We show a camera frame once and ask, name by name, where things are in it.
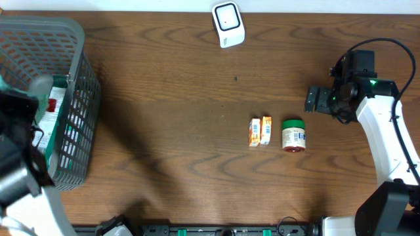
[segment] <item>jar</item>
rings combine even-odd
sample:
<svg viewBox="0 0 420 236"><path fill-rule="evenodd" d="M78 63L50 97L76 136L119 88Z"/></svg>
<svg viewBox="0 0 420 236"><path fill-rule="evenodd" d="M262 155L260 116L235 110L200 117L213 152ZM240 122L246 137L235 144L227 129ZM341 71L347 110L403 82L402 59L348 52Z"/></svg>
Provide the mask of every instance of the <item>jar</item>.
<svg viewBox="0 0 420 236"><path fill-rule="evenodd" d="M306 149L305 122L292 119L283 122L283 150L300 152Z"/></svg>

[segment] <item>basket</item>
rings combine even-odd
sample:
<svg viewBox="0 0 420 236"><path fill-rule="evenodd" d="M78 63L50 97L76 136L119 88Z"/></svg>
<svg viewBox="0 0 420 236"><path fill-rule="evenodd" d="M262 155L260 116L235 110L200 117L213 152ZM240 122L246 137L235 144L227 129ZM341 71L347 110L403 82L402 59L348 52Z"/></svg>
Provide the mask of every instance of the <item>basket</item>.
<svg viewBox="0 0 420 236"><path fill-rule="evenodd" d="M85 181L96 130L100 85L84 41L82 27L67 18L0 16L0 74L6 83L27 90L39 75L67 75L48 162L60 190Z"/></svg>

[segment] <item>white background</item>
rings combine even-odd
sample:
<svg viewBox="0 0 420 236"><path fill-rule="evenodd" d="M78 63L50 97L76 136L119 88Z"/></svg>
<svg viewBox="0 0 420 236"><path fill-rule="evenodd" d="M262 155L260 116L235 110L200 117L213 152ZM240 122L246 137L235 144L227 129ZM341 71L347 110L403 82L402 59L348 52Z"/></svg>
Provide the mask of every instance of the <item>white background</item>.
<svg viewBox="0 0 420 236"><path fill-rule="evenodd" d="M210 12L217 0L0 0L5 10ZM241 12L420 14L420 0L236 0Z"/></svg>

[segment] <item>brown tabletop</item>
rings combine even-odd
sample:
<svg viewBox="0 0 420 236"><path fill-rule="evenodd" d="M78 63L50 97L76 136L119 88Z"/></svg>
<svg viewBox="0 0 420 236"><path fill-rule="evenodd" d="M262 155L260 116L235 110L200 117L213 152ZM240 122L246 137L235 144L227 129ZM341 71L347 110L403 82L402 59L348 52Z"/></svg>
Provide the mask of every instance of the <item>brown tabletop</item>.
<svg viewBox="0 0 420 236"><path fill-rule="evenodd" d="M64 16L85 30L102 107L87 180L62 194L73 224L118 214L174 224L355 214L377 186L366 135L358 123L305 113L306 92L330 86L329 68L364 39L399 39L420 60L420 16L242 14L245 42L221 49L209 13L3 14ZM390 43L362 48L375 50L379 77L402 88L406 53ZM402 101L417 149L419 96L415 79ZM248 147L251 118L266 114L270 144ZM302 153L282 151L281 123L291 117L306 123Z"/></svg>

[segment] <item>orange and white box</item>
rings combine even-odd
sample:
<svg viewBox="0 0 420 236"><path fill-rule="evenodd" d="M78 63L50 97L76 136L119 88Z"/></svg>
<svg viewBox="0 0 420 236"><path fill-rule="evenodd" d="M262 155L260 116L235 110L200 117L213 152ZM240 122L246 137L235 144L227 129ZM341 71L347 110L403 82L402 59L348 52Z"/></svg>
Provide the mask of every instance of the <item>orange and white box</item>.
<svg viewBox="0 0 420 236"><path fill-rule="evenodd" d="M268 145L271 137L271 117L262 117L261 121L261 145Z"/></svg>
<svg viewBox="0 0 420 236"><path fill-rule="evenodd" d="M249 124L249 147L257 147L260 144L261 120L252 119Z"/></svg>

